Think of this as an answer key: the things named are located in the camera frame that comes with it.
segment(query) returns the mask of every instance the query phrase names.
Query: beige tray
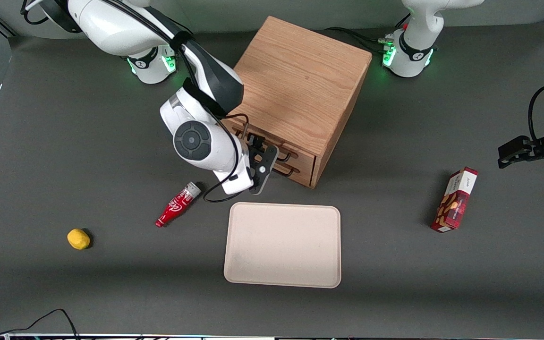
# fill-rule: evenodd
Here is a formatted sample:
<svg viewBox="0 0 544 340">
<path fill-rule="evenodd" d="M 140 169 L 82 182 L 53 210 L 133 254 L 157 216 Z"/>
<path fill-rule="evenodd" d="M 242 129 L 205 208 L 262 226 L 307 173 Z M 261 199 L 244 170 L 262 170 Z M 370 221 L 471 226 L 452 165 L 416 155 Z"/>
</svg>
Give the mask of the beige tray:
<svg viewBox="0 0 544 340">
<path fill-rule="evenodd" d="M 341 282 L 339 210 L 332 206 L 234 204 L 224 276 L 233 283 L 335 288 Z"/>
</svg>

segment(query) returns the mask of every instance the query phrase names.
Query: wooden box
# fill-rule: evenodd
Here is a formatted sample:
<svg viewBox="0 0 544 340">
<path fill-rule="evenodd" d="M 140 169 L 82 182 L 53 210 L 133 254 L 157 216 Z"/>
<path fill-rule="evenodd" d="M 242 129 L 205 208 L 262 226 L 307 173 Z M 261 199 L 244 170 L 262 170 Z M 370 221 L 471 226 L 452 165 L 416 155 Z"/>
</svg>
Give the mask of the wooden box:
<svg viewBox="0 0 544 340">
<path fill-rule="evenodd" d="M 314 188 L 362 87 L 372 55 L 360 48 L 268 17 L 240 58 L 248 132 L 280 148 L 275 169 Z M 242 132 L 244 118 L 224 120 Z"/>
</svg>

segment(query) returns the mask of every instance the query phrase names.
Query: gray table surface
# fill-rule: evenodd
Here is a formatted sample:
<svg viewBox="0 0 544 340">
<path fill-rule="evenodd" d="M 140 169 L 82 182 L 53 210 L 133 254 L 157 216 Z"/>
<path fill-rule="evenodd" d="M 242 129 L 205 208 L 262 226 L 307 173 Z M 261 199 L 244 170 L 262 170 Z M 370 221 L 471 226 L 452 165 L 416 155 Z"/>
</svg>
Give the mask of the gray table surface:
<svg viewBox="0 0 544 340">
<path fill-rule="evenodd" d="M 233 65 L 251 37 L 199 41 Z M 499 145 L 527 134 L 544 85 L 544 22 L 447 28 L 438 44 L 416 79 L 375 56 L 315 190 L 272 176 L 263 195 L 235 200 L 336 206 L 343 280 L 325 290 L 226 282 L 233 202 L 154 226 L 186 183 L 214 183 L 180 161 L 158 114 L 183 76 L 147 86 L 89 41 L 13 39 L 0 91 L 0 331 L 62 307 L 82 333 L 544 338 L 544 164 L 496 164 Z M 544 94 L 535 119 L 544 130 Z M 468 211 L 437 234 L 428 225 L 463 166 L 480 171 Z M 71 228 L 92 230 L 94 247 L 71 249 Z M 51 316 L 34 331 L 69 328 Z"/>
</svg>

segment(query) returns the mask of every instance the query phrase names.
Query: yellow object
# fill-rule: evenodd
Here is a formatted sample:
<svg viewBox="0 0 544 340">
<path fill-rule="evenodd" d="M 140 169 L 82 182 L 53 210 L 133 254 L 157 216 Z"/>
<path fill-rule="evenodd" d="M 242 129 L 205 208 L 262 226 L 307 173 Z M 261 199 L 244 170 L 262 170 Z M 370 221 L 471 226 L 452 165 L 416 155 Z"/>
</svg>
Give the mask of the yellow object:
<svg viewBox="0 0 544 340">
<path fill-rule="evenodd" d="M 74 249 L 83 250 L 89 247 L 91 240 L 81 229 L 73 229 L 67 235 L 67 240 Z"/>
</svg>

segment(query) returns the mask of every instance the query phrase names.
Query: black cable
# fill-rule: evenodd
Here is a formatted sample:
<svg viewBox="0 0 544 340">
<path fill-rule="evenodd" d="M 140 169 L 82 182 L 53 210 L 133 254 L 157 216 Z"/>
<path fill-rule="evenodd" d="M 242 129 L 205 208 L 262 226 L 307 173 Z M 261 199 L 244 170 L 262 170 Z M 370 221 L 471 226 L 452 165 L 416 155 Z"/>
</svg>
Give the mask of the black cable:
<svg viewBox="0 0 544 340">
<path fill-rule="evenodd" d="M 173 20 L 172 18 L 169 18 L 169 20 L 173 21 L 173 23 L 175 23 L 176 25 L 180 26 L 181 28 L 184 28 L 184 30 L 186 30 L 186 32 L 190 33 L 191 35 L 195 35 L 194 32 L 192 32 L 192 31 L 190 30 L 190 28 L 188 28 L 188 27 L 186 27 L 186 26 L 180 24 L 179 22 Z"/>
<path fill-rule="evenodd" d="M 396 27 L 396 28 L 397 28 L 397 27 L 400 27 L 400 25 L 402 25 L 402 24 L 406 21 L 406 19 L 408 19 L 409 17 L 410 17 L 410 12 L 406 15 L 406 17 L 403 17 L 402 20 L 399 21 L 399 22 L 396 24 L 395 27 Z"/>
<path fill-rule="evenodd" d="M 359 37 L 360 39 L 363 39 L 363 40 L 366 40 L 366 41 L 371 41 L 373 43 L 377 43 L 377 39 L 374 39 L 374 38 L 371 38 L 371 37 L 367 37 L 365 36 L 364 34 L 360 34 L 354 30 L 350 30 L 349 28 L 344 28 L 344 27 L 329 27 L 329 28 L 326 28 L 324 29 L 326 31 L 339 31 L 339 32 L 345 32 L 345 33 L 348 33 L 350 36 L 357 36 Z"/>
<path fill-rule="evenodd" d="M 535 102 L 538 98 L 538 95 L 540 95 L 544 91 L 544 86 L 542 88 L 539 88 L 535 95 L 533 95 L 532 99 L 530 99 L 530 104 L 528 106 L 528 130 L 530 131 L 530 137 L 532 138 L 533 142 L 537 142 L 538 139 L 535 134 L 535 126 L 533 124 L 533 109 L 535 109 Z"/>
<path fill-rule="evenodd" d="M 249 125 L 249 116 L 244 114 L 244 113 L 238 113 L 238 114 L 233 114 L 231 116 L 225 116 L 223 117 L 222 119 L 229 119 L 229 118 L 235 118 L 235 117 L 244 117 L 246 119 L 246 125 Z M 226 127 L 220 122 L 218 121 L 218 123 L 224 128 L 224 130 L 230 134 L 230 132 L 226 129 Z M 236 161 L 235 161 L 235 168 L 232 170 L 232 172 L 230 174 L 234 174 L 236 168 L 238 167 L 238 149 L 235 145 L 235 157 L 236 157 Z M 207 198 L 207 196 L 216 188 L 218 188 L 220 185 L 222 185 L 222 183 L 224 183 L 226 180 L 228 180 L 230 178 L 230 175 L 225 178 L 223 181 L 220 181 L 219 183 L 217 183 L 216 185 L 214 185 L 213 187 L 210 187 L 207 191 L 205 191 L 205 194 L 203 194 L 203 200 L 205 200 L 205 202 L 209 202 L 209 203 L 222 203 L 222 202 L 227 202 L 233 198 L 236 198 L 238 195 L 242 194 L 242 191 L 240 192 L 237 192 L 233 195 L 230 195 L 230 196 L 227 196 L 226 198 L 222 198 L 220 200 L 210 200 L 209 198 Z"/>
<path fill-rule="evenodd" d="M 22 0 L 22 8 L 20 9 L 20 14 L 22 14 L 22 16 L 24 17 L 24 21 L 26 21 L 30 25 L 41 25 L 50 19 L 49 17 L 44 17 L 39 21 L 30 21 L 30 19 L 28 19 L 28 11 L 26 10 L 27 1 L 28 0 Z"/>
<path fill-rule="evenodd" d="M 166 43 L 171 42 L 171 39 L 160 28 L 155 26 L 150 21 L 147 21 L 144 17 L 142 17 L 142 15 L 140 15 L 140 13 L 134 11 L 133 8 L 124 4 L 121 0 L 103 0 L 103 1 L 109 4 L 110 6 L 113 6 L 116 9 L 123 11 L 130 17 L 133 17 L 135 20 L 137 20 L 138 22 L 146 26 L 146 28 L 149 28 L 149 30 L 153 31 L 155 34 L 160 36 L 160 38 L 162 38 Z"/>
<path fill-rule="evenodd" d="M 43 315 L 39 319 L 36 319 L 33 323 L 31 323 L 30 326 L 28 326 L 26 328 L 17 328 L 17 329 L 10 329 L 9 331 L 2 331 L 2 332 L 0 332 L 0 336 L 3 335 L 3 334 L 12 333 L 12 332 L 27 331 L 27 330 L 31 329 L 34 325 L 36 325 L 39 321 L 47 318 L 47 316 L 50 316 L 51 314 L 53 314 L 53 313 L 55 313 L 57 311 L 61 311 L 61 312 L 64 313 L 64 316 L 67 317 L 68 323 L 71 325 L 71 329 L 73 330 L 73 335 L 75 336 L 75 339 L 80 340 L 79 334 L 77 333 L 77 329 L 75 328 L 75 325 L 73 324 L 73 321 L 71 320 L 70 316 L 67 314 L 66 310 L 63 310 L 62 308 L 52 310 L 51 312 Z"/>
<path fill-rule="evenodd" d="M 365 35 L 362 35 L 356 31 L 353 31 L 353 30 L 350 30 L 348 28 L 343 28 L 343 27 L 329 27 L 329 28 L 326 28 L 325 30 L 328 30 L 328 31 L 339 31 L 339 32 L 344 32 L 344 33 L 347 33 L 349 34 L 349 36 L 351 36 L 352 38 L 354 38 L 354 40 L 361 46 L 363 47 L 365 50 L 369 51 L 369 52 L 378 52 L 378 53 L 385 53 L 385 51 L 382 51 L 382 50 L 376 50 L 374 48 L 371 48 L 370 46 L 367 46 L 365 44 L 365 41 L 367 42 L 370 42 L 370 43 L 377 43 L 377 39 L 374 39 L 374 38 L 371 38 L 371 37 L 367 37 Z"/>
</svg>

